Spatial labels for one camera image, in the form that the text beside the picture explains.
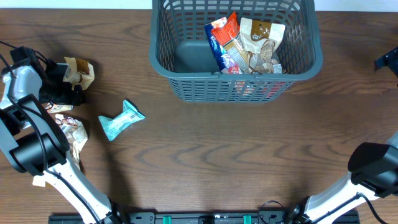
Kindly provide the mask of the teal snack wrapper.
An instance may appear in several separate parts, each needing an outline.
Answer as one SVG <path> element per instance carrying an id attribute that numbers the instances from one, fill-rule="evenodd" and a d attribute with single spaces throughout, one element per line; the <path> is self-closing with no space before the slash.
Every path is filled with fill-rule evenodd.
<path id="1" fill-rule="evenodd" d="M 133 123 L 146 117 L 128 100 L 123 101 L 123 111 L 115 118 L 98 116 L 99 122 L 109 141 L 113 141 L 122 131 Z"/>

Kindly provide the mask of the cream brown snack bag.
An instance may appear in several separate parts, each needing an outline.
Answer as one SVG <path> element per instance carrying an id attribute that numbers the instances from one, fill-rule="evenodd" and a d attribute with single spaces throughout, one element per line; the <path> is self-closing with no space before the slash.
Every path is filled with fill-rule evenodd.
<path id="1" fill-rule="evenodd" d="M 70 145 L 70 154 L 74 163 L 77 168 L 81 169 L 80 152 L 88 140 L 88 134 L 83 123 L 75 118 L 63 114 L 56 114 L 55 121 L 66 135 Z"/>

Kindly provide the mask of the grey plastic basket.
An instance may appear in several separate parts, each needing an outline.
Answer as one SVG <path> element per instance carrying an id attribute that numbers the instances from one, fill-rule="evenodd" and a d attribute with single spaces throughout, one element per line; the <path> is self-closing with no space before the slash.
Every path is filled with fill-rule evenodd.
<path id="1" fill-rule="evenodd" d="M 149 59 L 188 102 L 267 103 L 322 67 L 313 0 L 153 0 Z"/>

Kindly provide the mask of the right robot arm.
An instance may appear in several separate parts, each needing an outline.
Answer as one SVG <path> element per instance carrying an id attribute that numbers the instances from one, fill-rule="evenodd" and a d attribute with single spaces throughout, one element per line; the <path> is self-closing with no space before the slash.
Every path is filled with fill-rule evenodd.
<path id="1" fill-rule="evenodd" d="M 284 223 L 333 223 L 362 203 L 379 223 L 372 201 L 397 195 L 397 135 L 387 144 L 364 142 L 351 155 L 348 172 L 325 191 L 305 198 Z"/>

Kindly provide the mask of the colourful tissue pack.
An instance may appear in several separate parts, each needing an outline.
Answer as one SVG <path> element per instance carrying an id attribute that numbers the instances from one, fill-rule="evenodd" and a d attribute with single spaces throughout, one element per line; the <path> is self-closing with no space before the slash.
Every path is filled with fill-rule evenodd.
<path id="1" fill-rule="evenodd" d="M 204 25 L 204 29 L 210 44 L 211 51 L 221 73 L 242 75 L 243 71 L 240 69 L 239 65 L 231 58 L 230 55 L 226 53 L 223 46 L 216 40 L 216 37 L 211 32 L 215 28 L 223 27 L 226 23 L 227 18 L 222 17 Z"/>

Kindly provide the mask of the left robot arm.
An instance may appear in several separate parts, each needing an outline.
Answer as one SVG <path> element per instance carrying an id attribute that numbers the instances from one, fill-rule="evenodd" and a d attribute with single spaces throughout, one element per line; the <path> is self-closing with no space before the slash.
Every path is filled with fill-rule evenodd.
<path id="1" fill-rule="evenodd" d="M 84 223 L 129 223 L 128 214 L 101 193 L 74 163 L 67 137 L 44 103 L 80 105 L 80 86 L 63 80 L 66 63 L 55 63 L 28 47 L 13 47 L 13 64 L 1 70 L 1 151 L 16 171 L 28 172 L 57 189 Z"/>

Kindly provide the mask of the orange cracker package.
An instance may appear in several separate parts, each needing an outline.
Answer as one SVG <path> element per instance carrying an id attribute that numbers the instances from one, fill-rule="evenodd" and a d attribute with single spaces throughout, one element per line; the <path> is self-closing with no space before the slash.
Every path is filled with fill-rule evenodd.
<path id="1" fill-rule="evenodd" d="M 244 50 L 240 37 L 240 23 L 241 21 L 238 22 L 236 13 L 233 12 L 227 17 L 227 23 L 223 27 L 215 28 L 211 32 L 223 46 L 226 53 L 239 65 L 243 74 L 259 74 L 248 72 L 247 53 Z"/>

